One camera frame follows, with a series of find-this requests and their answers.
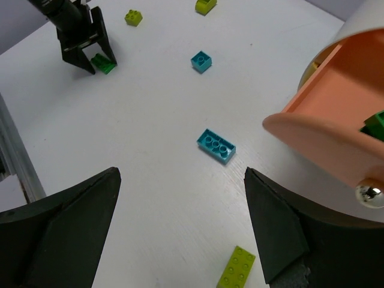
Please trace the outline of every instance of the peach drawer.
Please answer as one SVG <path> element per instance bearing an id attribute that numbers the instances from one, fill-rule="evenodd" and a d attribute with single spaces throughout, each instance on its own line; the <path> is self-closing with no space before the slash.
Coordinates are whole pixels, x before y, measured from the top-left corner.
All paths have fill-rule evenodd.
<path id="1" fill-rule="evenodd" d="M 264 128 L 353 188 L 365 179 L 384 182 L 384 142 L 359 132 L 384 110 L 384 31 L 342 41 L 313 70 Z"/>

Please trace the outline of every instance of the dark green lego brick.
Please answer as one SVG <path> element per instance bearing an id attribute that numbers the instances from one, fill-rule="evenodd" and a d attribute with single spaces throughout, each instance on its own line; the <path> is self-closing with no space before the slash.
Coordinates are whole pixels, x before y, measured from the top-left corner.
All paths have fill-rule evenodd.
<path id="1" fill-rule="evenodd" d="M 371 136 L 371 133 L 370 133 L 370 131 L 369 131 L 367 126 L 362 127 L 359 131 L 364 133 L 364 134 L 366 134 L 366 135 Z"/>
<path id="2" fill-rule="evenodd" d="M 216 288 L 243 288 L 255 258 L 255 255 L 236 246 Z"/>
<path id="3" fill-rule="evenodd" d="M 92 59 L 92 64 L 94 64 L 101 72 L 105 75 L 108 74 L 112 69 L 116 67 L 116 64 L 111 62 L 108 58 L 97 53 Z"/>
<path id="4" fill-rule="evenodd" d="M 384 141 L 384 111 L 376 113 L 364 121 L 369 135 Z"/>

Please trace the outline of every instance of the robotic arm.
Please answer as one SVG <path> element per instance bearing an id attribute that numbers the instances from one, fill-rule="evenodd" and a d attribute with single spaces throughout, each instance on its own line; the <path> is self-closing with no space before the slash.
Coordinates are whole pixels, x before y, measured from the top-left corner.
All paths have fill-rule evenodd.
<path id="1" fill-rule="evenodd" d="M 90 10 L 81 0 L 28 1 L 56 26 L 65 62 L 95 74 L 95 69 L 82 49 L 98 43 L 106 56 L 117 64 L 99 7 Z"/>

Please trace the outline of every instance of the yellow-green lego brick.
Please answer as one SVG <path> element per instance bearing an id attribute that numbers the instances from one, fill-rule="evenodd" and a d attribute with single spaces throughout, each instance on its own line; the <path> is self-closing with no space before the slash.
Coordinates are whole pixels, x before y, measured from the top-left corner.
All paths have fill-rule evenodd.
<path id="1" fill-rule="evenodd" d="M 217 288 L 243 288 L 255 258 L 255 255 L 236 246 Z"/>
<path id="2" fill-rule="evenodd" d="M 197 0 L 194 9 L 201 15 L 207 15 L 217 4 L 217 0 Z"/>
<path id="3" fill-rule="evenodd" d="M 130 10 L 124 19 L 128 25 L 136 27 L 143 20 L 143 16 L 140 11 Z"/>

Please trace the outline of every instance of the metal frame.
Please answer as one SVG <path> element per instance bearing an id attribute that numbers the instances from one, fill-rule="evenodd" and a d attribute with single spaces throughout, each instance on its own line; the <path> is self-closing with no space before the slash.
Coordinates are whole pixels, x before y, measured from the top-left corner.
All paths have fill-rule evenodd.
<path id="1" fill-rule="evenodd" d="M 28 203 L 46 197 L 23 141 L 0 94 L 0 158 L 7 174 L 17 175 Z"/>

